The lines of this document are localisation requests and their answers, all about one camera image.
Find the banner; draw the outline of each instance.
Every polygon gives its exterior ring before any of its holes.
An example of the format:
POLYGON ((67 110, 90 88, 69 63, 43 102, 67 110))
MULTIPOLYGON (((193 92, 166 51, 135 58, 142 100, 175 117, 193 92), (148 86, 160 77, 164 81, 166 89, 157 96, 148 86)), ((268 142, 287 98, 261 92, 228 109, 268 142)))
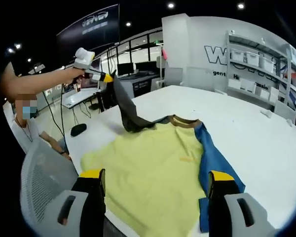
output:
POLYGON ((77 49, 93 50, 119 42, 118 4, 95 11, 72 23, 57 35, 60 62, 70 62, 77 49))

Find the ceiling light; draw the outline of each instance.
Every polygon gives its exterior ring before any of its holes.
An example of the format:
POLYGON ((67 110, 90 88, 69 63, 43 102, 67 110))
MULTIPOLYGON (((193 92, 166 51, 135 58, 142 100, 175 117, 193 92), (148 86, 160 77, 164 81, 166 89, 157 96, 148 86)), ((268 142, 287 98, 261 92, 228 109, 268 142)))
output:
POLYGON ((168 4, 168 8, 170 8, 170 9, 174 8, 174 3, 172 3, 172 2, 169 3, 169 4, 168 4))
POLYGON ((238 3, 237 7, 238 7, 238 9, 242 10, 245 8, 245 5, 244 5, 244 3, 238 3))

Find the computer mouse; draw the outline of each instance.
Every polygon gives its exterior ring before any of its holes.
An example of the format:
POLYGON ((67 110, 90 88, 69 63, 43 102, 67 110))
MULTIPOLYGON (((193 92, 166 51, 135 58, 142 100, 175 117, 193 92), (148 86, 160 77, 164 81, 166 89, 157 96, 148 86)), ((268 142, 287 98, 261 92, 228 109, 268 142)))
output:
POLYGON ((70 135, 72 137, 76 137, 79 134, 81 134, 82 132, 84 132, 86 129, 87 129, 87 125, 85 123, 78 124, 78 125, 72 127, 70 135))

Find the human arm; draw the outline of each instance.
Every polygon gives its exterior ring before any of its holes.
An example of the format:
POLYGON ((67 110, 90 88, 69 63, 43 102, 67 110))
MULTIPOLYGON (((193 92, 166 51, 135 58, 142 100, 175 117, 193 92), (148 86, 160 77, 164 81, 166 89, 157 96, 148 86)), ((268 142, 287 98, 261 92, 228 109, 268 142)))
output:
POLYGON ((11 62, 6 66, 0 81, 2 93, 13 102, 18 94, 39 94, 63 83, 71 83, 84 74, 84 70, 68 68, 39 75, 17 77, 11 62))
MULTIPOLYGON (((39 136, 41 137, 41 139, 43 139, 46 142, 48 142, 50 144, 50 146, 52 147, 52 149, 54 149, 58 153, 62 153, 63 152, 63 149, 58 144, 58 142, 53 137, 49 136, 45 131, 43 131, 39 136)), ((63 153, 62 155, 66 159, 71 160, 71 157, 67 153, 63 153)))

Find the face mask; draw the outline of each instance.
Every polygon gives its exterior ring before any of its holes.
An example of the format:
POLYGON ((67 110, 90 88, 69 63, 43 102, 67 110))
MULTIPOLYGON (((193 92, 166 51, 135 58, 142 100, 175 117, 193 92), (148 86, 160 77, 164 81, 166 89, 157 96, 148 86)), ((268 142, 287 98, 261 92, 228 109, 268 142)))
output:
POLYGON ((37 111, 37 101, 31 101, 30 106, 23 106, 23 119, 31 119, 37 111))

